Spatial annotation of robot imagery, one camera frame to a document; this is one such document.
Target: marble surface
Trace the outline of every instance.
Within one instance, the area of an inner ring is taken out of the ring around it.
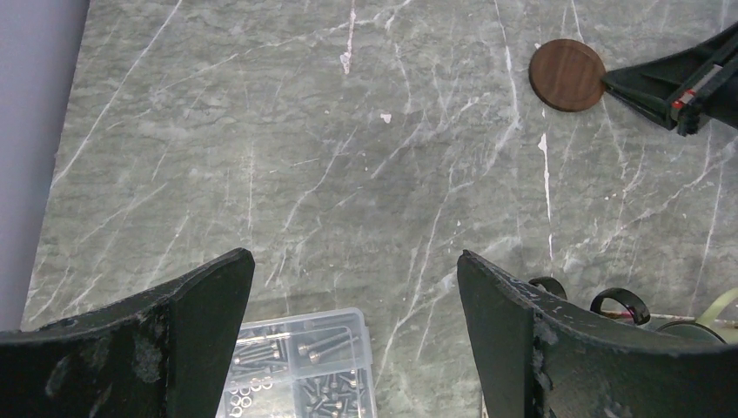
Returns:
[[[695,314],[736,283],[738,132],[683,138],[610,97],[546,108],[536,45],[615,69],[736,19],[731,0],[95,1],[24,329],[243,246],[246,320],[358,307],[380,416],[477,416],[462,249],[582,306],[620,286]]]

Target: bolt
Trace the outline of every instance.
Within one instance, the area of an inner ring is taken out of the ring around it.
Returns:
[[[312,406],[312,412],[318,412],[320,407],[323,406],[323,402],[325,402],[325,398],[320,398],[320,400],[318,400],[318,403]]]
[[[235,350],[236,355],[253,355],[257,353],[264,353],[267,351],[273,351],[279,348],[279,344],[272,342],[268,345],[264,344],[251,344],[245,347],[237,347]]]
[[[353,344],[354,341],[358,340],[359,337],[353,337],[350,340],[343,341],[339,344],[336,344],[335,346],[329,347],[323,351],[311,351],[310,352],[310,362],[312,364],[318,364],[320,362],[320,358],[323,356],[326,356],[328,354],[334,353],[336,351],[339,351],[343,347],[348,347]]]
[[[242,363],[253,363],[256,361],[262,361],[262,360],[279,360],[281,355],[279,354],[279,351],[268,351],[264,353],[259,354],[253,354],[253,355],[242,355],[239,357],[236,357],[233,359],[233,364],[242,364]]]
[[[338,418],[338,416],[339,416],[339,411],[332,411],[331,412],[331,411],[329,411],[328,409],[325,409],[325,408],[321,408],[318,412],[320,413],[320,416],[330,416],[332,418]]]
[[[235,367],[233,371],[234,372],[246,372],[246,373],[238,373],[238,378],[244,378],[244,377],[249,377],[249,376],[255,376],[257,374],[269,374],[271,372],[271,369],[268,367],[258,368],[258,369]]]
[[[310,387],[308,387],[306,384],[300,386],[302,388],[303,393],[305,396],[307,396],[307,402],[308,403],[315,403],[318,401],[318,396],[311,393]]]
[[[341,409],[344,406],[342,401],[335,401],[334,403],[324,403],[323,408],[336,408]]]
[[[349,332],[345,331],[340,334],[332,335],[324,340],[315,341],[312,344],[298,344],[298,353],[300,353],[300,355],[307,355],[308,353],[310,353],[311,350],[315,348],[322,347],[325,344],[330,344],[334,341],[342,340],[348,336],[349,336]]]
[[[356,381],[354,379],[349,379],[348,377],[342,374],[339,374],[339,379],[348,383],[348,385],[351,386],[351,388],[356,388]]]

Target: wooden coaster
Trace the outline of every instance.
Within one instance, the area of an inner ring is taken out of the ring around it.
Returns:
[[[592,48],[573,39],[556,39],[531,58],[528,77],[543,103],[558,111],[584,111],[605,92],[605,65]]]

